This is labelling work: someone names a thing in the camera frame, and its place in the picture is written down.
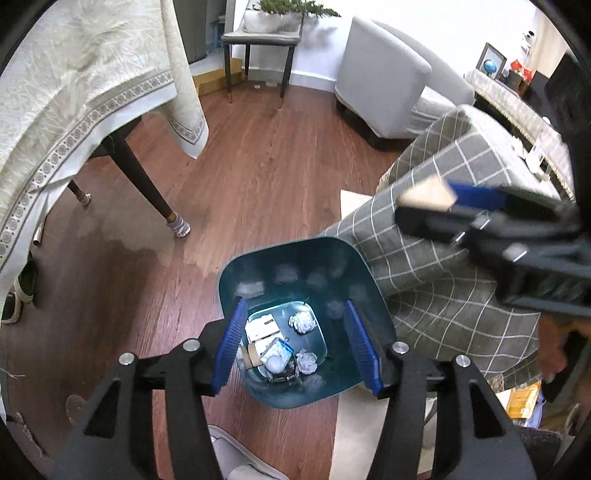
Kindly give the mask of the right hand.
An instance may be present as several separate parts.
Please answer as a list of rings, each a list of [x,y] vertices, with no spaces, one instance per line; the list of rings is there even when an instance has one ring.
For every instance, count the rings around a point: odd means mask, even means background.
[[[570,333],[578,332],[590,338],[590,320],[571,318],[558,320],[550,313],[543,314],[538,322],[538,365],[546,383],[567,367],[567,357],[563,346]]]

